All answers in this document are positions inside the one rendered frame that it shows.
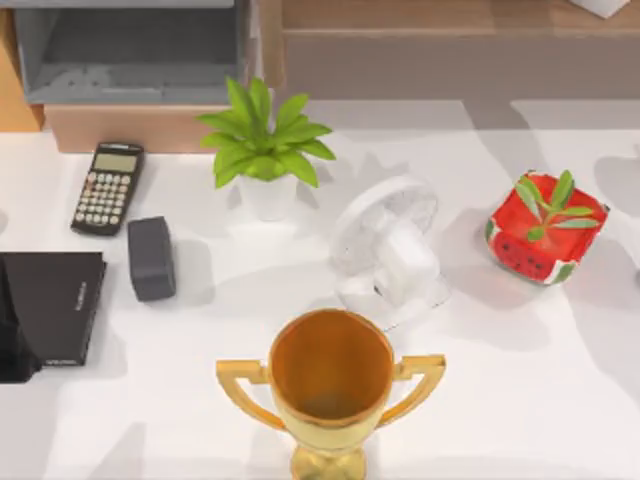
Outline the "pale wooden drawer front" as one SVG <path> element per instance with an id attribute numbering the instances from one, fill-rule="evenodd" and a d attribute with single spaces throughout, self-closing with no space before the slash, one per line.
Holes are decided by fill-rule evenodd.
<path id="1" fill-rule="evenodd" d="M 48 104 L 46 121 L 64 153 L 87 153 L 100 143 L 127 143 L 149 153 L 204 153 L 201 139 L 211 128 L 198 116 L 226 105 Z"/>

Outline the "wooden open shelf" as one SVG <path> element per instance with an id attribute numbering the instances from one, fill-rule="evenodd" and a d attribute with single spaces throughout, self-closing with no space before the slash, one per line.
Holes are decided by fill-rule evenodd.
<path id="1" fill-rule="evenodd" d="M 640 99 L 640 0 L 256 0 L 269 85 L 318 99 Z"/>

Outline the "dark grey block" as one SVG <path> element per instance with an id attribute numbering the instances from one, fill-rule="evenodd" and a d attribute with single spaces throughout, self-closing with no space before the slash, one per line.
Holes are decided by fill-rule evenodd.
<path id="1" fill-rule="evenodd" d="M 129 276 L 136 298 L 151 302 L 173 297 L 177 291 L 173 245 L 163 216 L 127 224 Z"/>

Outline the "white object on shelf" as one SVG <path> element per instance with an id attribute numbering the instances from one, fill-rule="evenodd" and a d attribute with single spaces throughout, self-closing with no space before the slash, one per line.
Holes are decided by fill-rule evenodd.
<path id="1" fill-rule="evenodd" d="M 568 0 L 572 4 L 601 19 L 609 19 L 631 3 L 632 0 Z"/>

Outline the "black book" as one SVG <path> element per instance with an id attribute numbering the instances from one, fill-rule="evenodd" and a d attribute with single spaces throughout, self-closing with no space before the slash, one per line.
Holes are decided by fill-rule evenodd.
<path id="1" fill-rule="evenodd" d="M 107 263 L 100 252 L 2 252 L 26 344 L 47 367 L 86 362 Z"/>

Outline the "green plant in white pot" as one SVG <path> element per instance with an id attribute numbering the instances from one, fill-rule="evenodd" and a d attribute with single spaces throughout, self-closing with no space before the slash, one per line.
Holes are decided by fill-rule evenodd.
<path id="1" fill-rule="evenodd" d="M 201 145 L 215 151 L 214 186 L 222 189 L 236 182 L 241 199 L 258 219 L 279 221 L 292 206 L 299 184 L 319 186 L 310 159 L 336 159 L 322 141 L 332 129 L 304 113 L 306 93 L 275 107 L 270 89 L 259 77 L 246 85 L 232 77 L 225 83 L 229 107 L 197 117 L 212 129 Z"/>

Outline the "wooden cupboard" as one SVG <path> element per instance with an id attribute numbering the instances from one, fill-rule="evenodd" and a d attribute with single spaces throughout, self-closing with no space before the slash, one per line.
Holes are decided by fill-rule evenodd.
<path id="1" fill-rule="evenodd" d="M 44 120 L 43 106 L 25 100 L 13 15 L 0 8 L 0 133 L 39 132 Z"/>

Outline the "white desk fan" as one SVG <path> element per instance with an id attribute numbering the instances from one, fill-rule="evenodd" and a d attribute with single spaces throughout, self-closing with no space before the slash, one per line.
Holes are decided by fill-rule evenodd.
<path id="1" fill-rule="evenodd" d="M 390 177 L 356 196 L 330 241 L 343 305 L 388 332 L 427 317 L 451 295 L 428 233 L 438 198 L 428 182 Z"/>

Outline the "plant in watermelon pot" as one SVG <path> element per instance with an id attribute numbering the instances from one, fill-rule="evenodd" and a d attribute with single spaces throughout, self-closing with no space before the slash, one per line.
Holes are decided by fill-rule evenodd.
<path id="1" fill-rule="evenodd" d="M 566 281 L 609 216 L 610 208 L 578 189 L 572 173 L 529 170 L 489 217 L 485 241 L 508 270 L 542 285 Z"/>

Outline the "gold trophy cup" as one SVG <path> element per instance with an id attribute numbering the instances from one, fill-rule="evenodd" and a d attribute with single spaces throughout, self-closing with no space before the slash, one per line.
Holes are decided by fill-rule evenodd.
<path id="1" fill-rule="evenodd" d="M 295 439 L 293 480 L 366 480 L 367 438 L 421 405 L 446 366 L 442 354 L 396 359 L 373 322 L 324 308 L 288 322 L 267 363 L 219 360 L 216 376 L 240 410 Z"/>

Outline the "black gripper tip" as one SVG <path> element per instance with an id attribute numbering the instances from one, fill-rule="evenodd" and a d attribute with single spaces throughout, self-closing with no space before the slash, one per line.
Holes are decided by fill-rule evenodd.
<path id="1" fill-rule="evenodd" d="M 0 255 L 0 384 L 28 382 L 42 369 L 31 349 L 11 294 L 4 258 Z"/>

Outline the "black calculator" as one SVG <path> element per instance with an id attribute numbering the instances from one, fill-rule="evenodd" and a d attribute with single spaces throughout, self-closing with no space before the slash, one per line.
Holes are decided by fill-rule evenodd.
<path id="1" fill-rule="evenodd" d="M 98 237 L 118 234 L 144 161 L 145 149 L 140 145 L 99 143 L 71 219 L 71 230 Z"/>

